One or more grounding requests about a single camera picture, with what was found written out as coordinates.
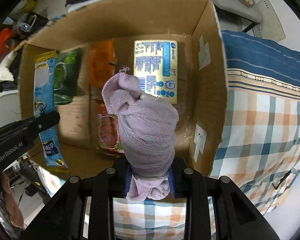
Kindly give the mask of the left hand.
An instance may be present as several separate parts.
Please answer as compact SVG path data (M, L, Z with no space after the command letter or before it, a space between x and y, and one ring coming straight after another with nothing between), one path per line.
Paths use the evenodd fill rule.
M5 173L2 174L1 185L8 220L15 227L22 229L24 227L23 214L21 213L21 210L19 209L19 206L13 197L13 192L10 188L10 181Z

